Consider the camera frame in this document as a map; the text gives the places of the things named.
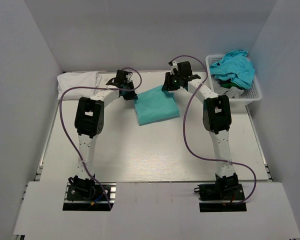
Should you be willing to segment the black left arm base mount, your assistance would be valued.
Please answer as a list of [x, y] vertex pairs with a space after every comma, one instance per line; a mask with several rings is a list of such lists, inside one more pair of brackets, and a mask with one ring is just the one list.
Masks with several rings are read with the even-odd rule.
[[109, 212], [111, 209], [109, 208], [104, 191], [98, 184], [92, 187], [90, 193], [87, 193], [68, 183], [62, 210], [76, 212]]

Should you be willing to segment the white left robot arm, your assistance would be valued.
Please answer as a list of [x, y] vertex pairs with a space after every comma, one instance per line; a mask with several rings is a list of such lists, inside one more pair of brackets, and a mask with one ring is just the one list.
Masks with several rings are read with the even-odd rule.
[[105, 84], [105, 89], [79, 99], [74, 121], [79, 140], [77, 178], [92, 181], [95, 177], [96, 141], [104, 128], [105, 108], [120, 97], [126, 101], [138, 99], [131, 70], [128, 67], [119, 69], [116, 76]]

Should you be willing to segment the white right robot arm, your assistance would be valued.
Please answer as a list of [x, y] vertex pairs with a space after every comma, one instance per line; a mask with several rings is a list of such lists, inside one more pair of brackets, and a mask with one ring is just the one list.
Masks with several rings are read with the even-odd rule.
[[215, 192], [226, 200], [234, 193], [239, 185], [238, 176], [232, 164], [229, 145], [229, 130], [232, 123], [229, 98], [219, 95], [201, 81], [201, 77], [193, 74], [189, 61], [170, 61], [171, 70], [165, 73], [162, 91], [177, 91], [184, 88], [191, 93], [191, 99], [197, 98], [202, 103], [202, 122], [208, 131], [214, 150], [214, 158], [204, 158], [195, 155], [198, 159], [216, 162]]

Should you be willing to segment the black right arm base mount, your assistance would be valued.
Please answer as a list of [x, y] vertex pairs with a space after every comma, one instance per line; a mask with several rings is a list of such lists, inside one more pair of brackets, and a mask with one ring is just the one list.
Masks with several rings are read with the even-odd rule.
[[193, 189], [198, 194], [199, 210], [201, 213], [230, 213], [246, 212], [246, 203], [238, 202], [245, 199], [243, 186], [237, 187], [221, 193], [215, 184], [199, 184]]

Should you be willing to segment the teal green t-shirt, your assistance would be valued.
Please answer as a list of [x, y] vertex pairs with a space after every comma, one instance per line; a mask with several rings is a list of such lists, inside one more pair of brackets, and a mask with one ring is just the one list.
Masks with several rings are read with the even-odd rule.
[[162, 85], [140, 93], [134, 108], [140, 126], [180, 116], [174, 93], [162, 91]]

